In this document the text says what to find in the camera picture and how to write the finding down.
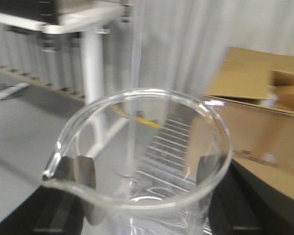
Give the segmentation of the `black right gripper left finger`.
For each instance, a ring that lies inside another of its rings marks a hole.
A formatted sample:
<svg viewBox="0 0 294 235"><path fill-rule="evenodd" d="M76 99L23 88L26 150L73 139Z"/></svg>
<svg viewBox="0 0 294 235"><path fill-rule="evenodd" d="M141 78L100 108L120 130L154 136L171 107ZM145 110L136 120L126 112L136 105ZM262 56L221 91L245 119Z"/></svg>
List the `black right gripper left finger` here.
<svg viewBox="0 0 294 235"><path fill-rule="evenodd" d="M52 176L95 188L94 160L62 157ZM93 224L94 206L55 188L38 187L0 222L0 235L79 235L84 219Z"/></svg>

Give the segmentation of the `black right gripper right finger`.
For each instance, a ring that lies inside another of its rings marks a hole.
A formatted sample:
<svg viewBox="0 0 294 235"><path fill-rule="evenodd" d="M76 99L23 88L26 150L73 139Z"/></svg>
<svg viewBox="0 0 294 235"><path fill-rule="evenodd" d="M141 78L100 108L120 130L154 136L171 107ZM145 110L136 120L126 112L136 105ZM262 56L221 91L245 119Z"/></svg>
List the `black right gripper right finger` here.
<svg viewBox="0 0 294 235"><path fill-rule="evenodd" d="M208 219L214 235L294 235L294 199L232 161Z"/></svg>

